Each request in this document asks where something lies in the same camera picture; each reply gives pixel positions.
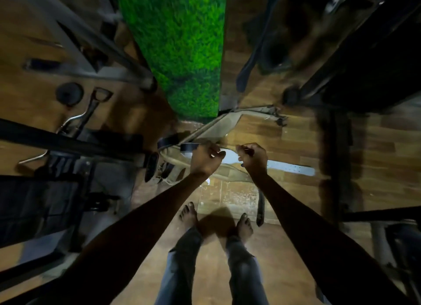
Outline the white perforated belt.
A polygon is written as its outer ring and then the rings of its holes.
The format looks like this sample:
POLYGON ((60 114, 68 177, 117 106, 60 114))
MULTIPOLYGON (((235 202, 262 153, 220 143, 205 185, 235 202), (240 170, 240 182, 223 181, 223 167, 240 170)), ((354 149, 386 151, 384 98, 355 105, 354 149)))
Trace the white perforated belt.
MULTIPOLYGON (((199 146, 199 143, 182 143, 180 145, 181 154, 184 157, 191 159, 192 151, 197 149, 198 146, 199 146)), ((222 160, 223 164, 232 165, 232 164, 239 163, 238 155, 236 154, 236 152, 234 152, 233 150, 224 149, 224 148, 222 150, 226 152, 226 156, 222 160)), ((288 163, 278 162, 274 160, 267 161, 267 168, 285 171, 285 172, 298 174, 298 175, 315 176, 315 169, 312 167, 288 164, 288 163)))

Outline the grey metal frame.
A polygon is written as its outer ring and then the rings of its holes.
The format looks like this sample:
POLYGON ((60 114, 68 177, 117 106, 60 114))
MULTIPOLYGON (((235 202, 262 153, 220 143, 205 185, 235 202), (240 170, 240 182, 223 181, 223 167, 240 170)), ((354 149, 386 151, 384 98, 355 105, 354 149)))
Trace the grey metal frame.
POLYGON ((114 0, 24 0, 70 61, 29 58, 23 68, 51 75, 134 84, 154 93, 157 81, 148 67, 115 41, 123 17, 114 0))

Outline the short black belt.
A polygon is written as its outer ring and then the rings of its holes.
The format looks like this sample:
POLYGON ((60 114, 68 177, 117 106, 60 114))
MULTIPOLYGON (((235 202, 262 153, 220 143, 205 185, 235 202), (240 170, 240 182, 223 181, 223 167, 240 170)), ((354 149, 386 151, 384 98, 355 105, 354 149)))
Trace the short black belt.
POLYGON ((260 189, 258 190, 258 194, 259 194, 259 199, 258 199, 258 205, 257 205, 256 224, 258 227, 261 227, 264 224, 264 220, 265 220, 266 198, 260 189))

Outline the person's right foot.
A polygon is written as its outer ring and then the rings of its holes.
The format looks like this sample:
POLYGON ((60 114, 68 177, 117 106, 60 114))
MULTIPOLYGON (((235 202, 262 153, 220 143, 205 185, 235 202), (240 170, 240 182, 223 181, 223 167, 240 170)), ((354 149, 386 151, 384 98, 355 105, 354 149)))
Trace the person's right foot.
POLYGON ((236 235, 245 244, 253 235, 253 228, 247 213, 243 213, 236 225, 236 235))

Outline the person's left foot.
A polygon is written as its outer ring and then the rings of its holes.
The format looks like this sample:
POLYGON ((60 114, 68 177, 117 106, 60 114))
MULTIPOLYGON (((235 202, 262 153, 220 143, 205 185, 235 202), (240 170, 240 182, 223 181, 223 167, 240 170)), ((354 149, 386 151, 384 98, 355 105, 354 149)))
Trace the person's left foot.
POLYGON ((182 208, 178 218, 186 232, 191 228, 197 227, 197 211, 192 201, 182 208))

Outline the black horizontal bar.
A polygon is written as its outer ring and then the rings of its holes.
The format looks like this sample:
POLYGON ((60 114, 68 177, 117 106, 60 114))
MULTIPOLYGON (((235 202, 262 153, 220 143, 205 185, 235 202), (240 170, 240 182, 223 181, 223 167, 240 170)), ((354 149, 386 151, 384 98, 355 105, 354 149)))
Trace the black horizontal bar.
POLYGON ((129 162, 134 162, 143 154, 80 141, 2 118, 0 118, 0 140, 72 155, 129 162))

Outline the person's right hand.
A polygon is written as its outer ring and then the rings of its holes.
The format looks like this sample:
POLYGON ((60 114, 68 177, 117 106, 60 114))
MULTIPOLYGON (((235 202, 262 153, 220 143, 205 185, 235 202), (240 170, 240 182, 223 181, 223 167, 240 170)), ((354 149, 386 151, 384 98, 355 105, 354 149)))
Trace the person's right hand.
POLYGON ((242 167, 250 174, 251 177, 267 175, 268 156, 266 150, 257 143, 248 143, 236 146, 246 146, 248 148, 248 161, 242 164, 242 167))

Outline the person's leg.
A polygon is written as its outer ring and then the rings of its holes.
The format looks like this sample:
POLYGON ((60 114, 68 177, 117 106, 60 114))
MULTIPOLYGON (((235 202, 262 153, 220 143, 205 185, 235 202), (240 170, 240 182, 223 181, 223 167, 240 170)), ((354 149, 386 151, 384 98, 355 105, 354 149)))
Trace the person's leg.
POLYGON ((269 305, 259 264, 238 236, 227 239, 226 252, 231 273, 232 305, 269 305))
POLYGON ((169 251, 166 269, 154 305, 192 305, 192 285, 203 236, 189 228, 169 251))

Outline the person's right leg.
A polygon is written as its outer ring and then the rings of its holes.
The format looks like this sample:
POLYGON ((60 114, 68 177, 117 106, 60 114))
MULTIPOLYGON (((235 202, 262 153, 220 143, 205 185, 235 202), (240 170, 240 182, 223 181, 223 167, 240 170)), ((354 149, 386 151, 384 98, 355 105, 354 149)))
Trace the person's right leg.
POLYGON ((269 305, 259 264, 238 236, 227 239, 226 252, 231 273, 232 305, 269 305))

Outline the green artificial grass mat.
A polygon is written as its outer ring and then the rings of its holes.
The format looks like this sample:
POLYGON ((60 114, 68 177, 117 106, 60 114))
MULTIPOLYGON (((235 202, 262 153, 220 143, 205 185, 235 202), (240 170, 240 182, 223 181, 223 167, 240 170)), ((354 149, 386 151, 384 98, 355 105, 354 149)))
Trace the green artificial grass mat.
POLYGON ((181 118, 218 116, 227 0, 115 0, 181 118))

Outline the dark fabric sheet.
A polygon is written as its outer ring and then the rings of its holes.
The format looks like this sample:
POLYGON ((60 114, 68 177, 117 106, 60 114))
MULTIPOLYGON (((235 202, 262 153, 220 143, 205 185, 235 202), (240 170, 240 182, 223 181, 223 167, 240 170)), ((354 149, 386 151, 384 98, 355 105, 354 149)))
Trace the dark fabric sheet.
POLYGON ((82 213, 83 180, 0 175, 0 248, 66 230, 82 213))

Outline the person's left leg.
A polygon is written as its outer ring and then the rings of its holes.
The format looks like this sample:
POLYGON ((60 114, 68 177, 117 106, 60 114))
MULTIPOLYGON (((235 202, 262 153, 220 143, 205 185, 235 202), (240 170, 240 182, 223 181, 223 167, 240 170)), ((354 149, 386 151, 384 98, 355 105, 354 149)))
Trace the person's left leg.
POLYGON ((189 228, 169 251, 166 269, 154 305, 192 305, 192 285, 203 236, 189 228))

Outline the person's left forearm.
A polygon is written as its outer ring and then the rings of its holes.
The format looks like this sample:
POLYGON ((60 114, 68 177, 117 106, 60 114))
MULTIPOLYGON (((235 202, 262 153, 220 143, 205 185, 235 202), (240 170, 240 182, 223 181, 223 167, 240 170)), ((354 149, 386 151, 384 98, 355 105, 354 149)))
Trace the person's left forearm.
POLYGON ((56 286, 34 305, 110 305, 129 284, 187 198, 209 178, 190 173, 87 244, 59 278, 56 286))

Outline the person's right forearm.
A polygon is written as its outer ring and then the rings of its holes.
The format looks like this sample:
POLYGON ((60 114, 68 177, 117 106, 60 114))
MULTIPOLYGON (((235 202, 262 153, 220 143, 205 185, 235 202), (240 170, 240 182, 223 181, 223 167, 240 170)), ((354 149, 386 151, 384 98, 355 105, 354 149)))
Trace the person's right forearm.
POLYGON ((358 243, 295 199, 266 170, 250 175, 332 305, 415 305, 358 243))

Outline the metal hook tool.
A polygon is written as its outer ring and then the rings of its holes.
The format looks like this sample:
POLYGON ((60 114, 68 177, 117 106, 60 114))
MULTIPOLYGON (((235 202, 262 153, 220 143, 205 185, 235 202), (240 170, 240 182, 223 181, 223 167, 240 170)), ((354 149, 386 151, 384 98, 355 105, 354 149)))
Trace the metal hook tool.
MULTIPOLYGON (((88 123, 93 113, 101 103, 108 102, 113 96, 113 92, 95 87, 90 95, 87 108, 82 114, 67 118, 56 130, 57 135, 77 139, 83 131, 85 125, 88 123)), ((71 154, 51 154, 50 150, 46 150, 43 154, 35 156, 33 158, 21 160, 17 163, 17 166, 24 166, 26 164, 39 161, 48 157, 50 159, 50 166, 58 165, 59 162, 67 162, 68 160, 74 159, 75 156, 71 154)))

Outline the person's left hand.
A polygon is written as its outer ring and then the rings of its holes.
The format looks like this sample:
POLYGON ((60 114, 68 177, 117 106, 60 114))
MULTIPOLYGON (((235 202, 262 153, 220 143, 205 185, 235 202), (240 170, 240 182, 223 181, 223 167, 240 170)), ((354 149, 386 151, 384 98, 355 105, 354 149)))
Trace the person's left hand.
POLYGON ((220 147, 211 141, 200 143, 197 149, 193 150, 190 165, 191 175, 208 178, 220 167, 222 161, 212 158, 213 150, 221 151, 220 147))

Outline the beige canvas bag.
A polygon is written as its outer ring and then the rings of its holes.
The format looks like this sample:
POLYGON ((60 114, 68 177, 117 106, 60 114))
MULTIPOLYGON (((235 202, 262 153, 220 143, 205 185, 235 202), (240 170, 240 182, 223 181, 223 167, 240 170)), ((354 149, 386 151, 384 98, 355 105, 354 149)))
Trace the beige canvas bag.
POLYGON ((189 159, 181 154, 181 144, 201 143, 207 140, 217 143, 234 129, 243 115, 271 120, 280 127, 284 127, 287 124, 287 116, 282 115, 276 106, 268 105, 231 110, 193 132, 187 131, 185 137, 176 133, 161 138, 157 143, 157 151, 160 157, 157 160, 156 171, 152 178, 153 182, 160 183, 165 181, 169 185, 178 183, 178 176, 181 175, 183 169, 186 169, 186 174, 188 174, 190 165, 189 159))

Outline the person's foot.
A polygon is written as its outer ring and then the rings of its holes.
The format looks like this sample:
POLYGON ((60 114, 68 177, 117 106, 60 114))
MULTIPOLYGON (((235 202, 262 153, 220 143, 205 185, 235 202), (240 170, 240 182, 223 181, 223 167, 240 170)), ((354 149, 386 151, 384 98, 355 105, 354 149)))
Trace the person's foot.
POLYGON ((253 228, 247 213, 243 213, 236 225, 236 235, 245 244, 253 235, 253 228))
POLYGON ((186 232, 191 228, 197 227, 197 211, 192 201, 182 208, 178 218, 186 232))

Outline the dark black furniture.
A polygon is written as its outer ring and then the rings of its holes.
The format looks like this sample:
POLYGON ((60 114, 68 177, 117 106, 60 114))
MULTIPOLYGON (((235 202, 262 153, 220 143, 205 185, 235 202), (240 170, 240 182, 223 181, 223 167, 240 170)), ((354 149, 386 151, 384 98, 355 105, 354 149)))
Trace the dark black furniture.
POLYGON ((421 0, 377 0, 371 14, 282 105, 383 112, 421 95, 421 0))

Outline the black round disc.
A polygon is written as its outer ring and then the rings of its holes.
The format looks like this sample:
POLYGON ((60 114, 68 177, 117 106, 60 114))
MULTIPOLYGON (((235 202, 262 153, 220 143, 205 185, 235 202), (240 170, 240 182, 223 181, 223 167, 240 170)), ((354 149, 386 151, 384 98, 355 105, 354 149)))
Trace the black round disc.
POLYGON ((84 97, 84 88, 76 82, 69 82, 59 85, 55 89, 56 100, 67 107, 76 106, 84 97))

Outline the grey metal stand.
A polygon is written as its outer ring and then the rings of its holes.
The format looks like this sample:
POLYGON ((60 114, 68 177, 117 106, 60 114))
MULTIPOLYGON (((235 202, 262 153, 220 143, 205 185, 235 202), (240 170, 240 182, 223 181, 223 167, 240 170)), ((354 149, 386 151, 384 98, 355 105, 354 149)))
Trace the grey metal stand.
POLYGON ((421 230, 415 221, 371 222, 373 254, 406 295, 421 305, 421 230))

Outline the thin black rail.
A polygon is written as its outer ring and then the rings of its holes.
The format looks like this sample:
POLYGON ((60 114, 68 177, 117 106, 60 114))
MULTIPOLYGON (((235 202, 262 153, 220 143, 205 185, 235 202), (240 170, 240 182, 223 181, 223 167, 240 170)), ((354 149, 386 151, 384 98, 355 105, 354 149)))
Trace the thin black rail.
POLYGON ((363 212, 346 212, 341 221, 347 222, 400 222, 403 220, 421 221, 421 206, 363 212))

